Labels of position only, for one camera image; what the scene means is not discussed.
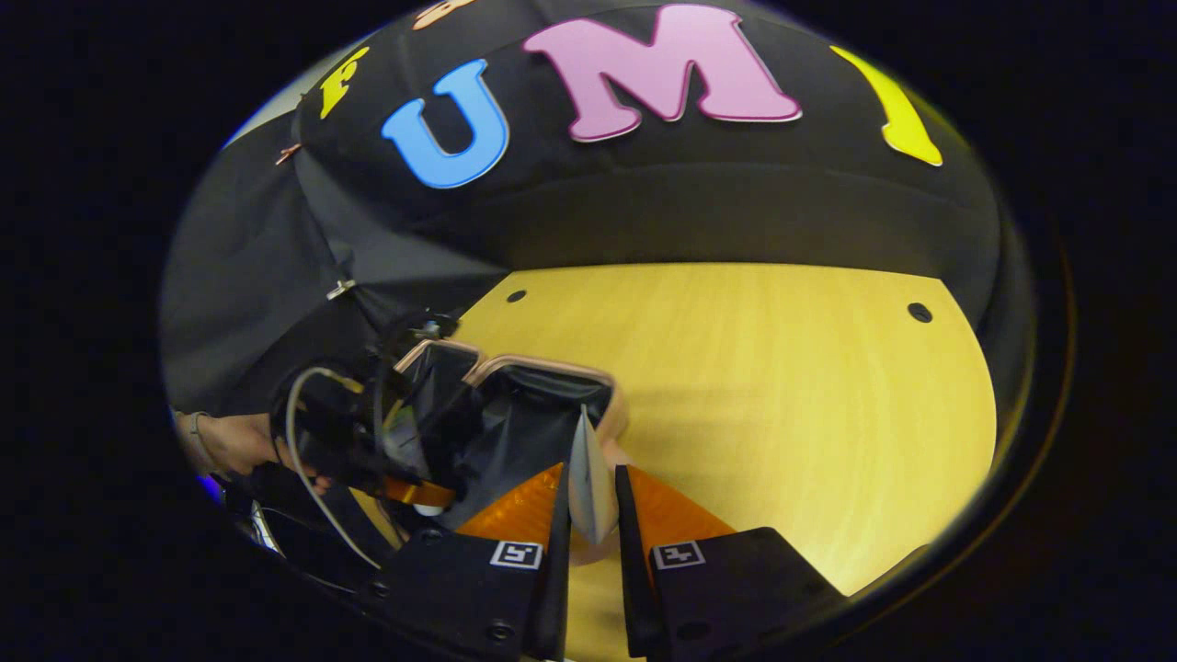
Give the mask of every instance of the orange gripper pad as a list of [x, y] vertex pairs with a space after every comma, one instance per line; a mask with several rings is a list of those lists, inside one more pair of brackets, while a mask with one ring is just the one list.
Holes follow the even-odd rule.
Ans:
[[638, 511], [646, 572], [651, 578], [653, 572], [650, 570], [650, 550], [654, 547], [736, 532], [723, 519], [637, 466], [630, 464], [626, 471]]
[[497, 541], [538, 543], [546, 549], [563, 470], [561, 462], [527, 478], [455, 532]]

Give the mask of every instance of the metal clip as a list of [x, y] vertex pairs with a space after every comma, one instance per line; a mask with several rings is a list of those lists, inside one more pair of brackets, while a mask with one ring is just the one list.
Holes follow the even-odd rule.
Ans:
[[294, 145], [291, 145], [290, 147], [286, 147], [285, 150], [282, 150], [281, 151], [281, 154], [282, 154], [281, 158], [279, 158], [277, 161], [274, 161], [274, 165], [282, 165], [282, 161], [285, 161], [286, 159], [291, 158], [291, 154], [293, 154], [294, 152], [298, 152], [299, 147], [301, 147], [301, 146], [302, 146], [301, 143], [295, 143]]
[[335, 289], [327, 292], [327, 300], [334, 300], [335, 297], [343, 294], [344, 292], [351, 290], [355, 286], [354, 280], [335, 280]]

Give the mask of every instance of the letter m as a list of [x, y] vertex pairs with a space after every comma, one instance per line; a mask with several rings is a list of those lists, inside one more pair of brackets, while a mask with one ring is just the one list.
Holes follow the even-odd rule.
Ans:
[[547, 27], [523, 44], [544, 53], [564, 79], [577, 108], [573, 140], [592, 143], [633, 131], [641, 113], [623, 106], [606, 78], [666, 121], [686, 110], [691, 68], [706, 86], [703, 114], [726, 121], [789, 121], [800, 117], [737, 27], [740, 18], [718, 7], [667, 5], [658, 11], [653, 42], [643, 44], [588, 19]]

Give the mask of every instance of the letter u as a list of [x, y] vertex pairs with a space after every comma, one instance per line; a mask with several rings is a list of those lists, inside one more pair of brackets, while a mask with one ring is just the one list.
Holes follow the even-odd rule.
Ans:
[[438, 145], [421, 117], [425, 101], [413, 99], [392, 113], [380, 135], [392, 140], [417, 179], [433, 188], [455, 188], [490, 172], [507, 150], [511, 130], [494, 95], [483, 82], [486, 60], [473, 60], [441, 77], [433, 93], [453, 97], [474, 139], [451, 154]]

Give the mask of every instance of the bracelet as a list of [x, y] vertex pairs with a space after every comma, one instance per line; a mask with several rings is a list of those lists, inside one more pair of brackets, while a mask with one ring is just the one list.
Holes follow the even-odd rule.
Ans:
[[195, 411], [192, 413], [192, 425], [188, 428], [188, 435], [195, 438], [193, 444], [200, 451], [200, 456], [204, 458], [210, 472], [217, 471], [217, 463], [213, 461], [213, 456], [208, 452], [208, 448], [205, 446], [205, 439], [200, 436], [200, 428], [197, 426], [201, 416], [208, 416], [207, 411]]

